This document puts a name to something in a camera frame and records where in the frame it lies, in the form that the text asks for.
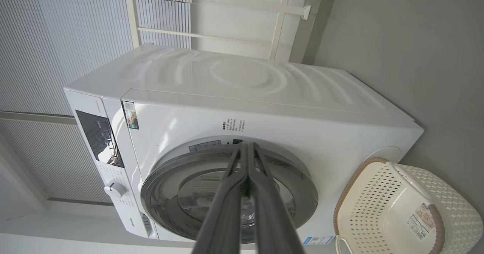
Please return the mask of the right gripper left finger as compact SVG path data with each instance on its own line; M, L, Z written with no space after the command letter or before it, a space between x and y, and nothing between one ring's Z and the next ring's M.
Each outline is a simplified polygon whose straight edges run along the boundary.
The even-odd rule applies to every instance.
M247 175L247 144L237 144L199 231L193 254L240 253L241 185Z

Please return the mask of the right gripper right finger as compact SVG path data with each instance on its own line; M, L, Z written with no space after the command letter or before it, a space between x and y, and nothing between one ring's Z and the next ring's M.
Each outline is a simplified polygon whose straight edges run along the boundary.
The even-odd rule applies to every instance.
M292 219L258 144L250 144L250 183L258 254L303 254Z

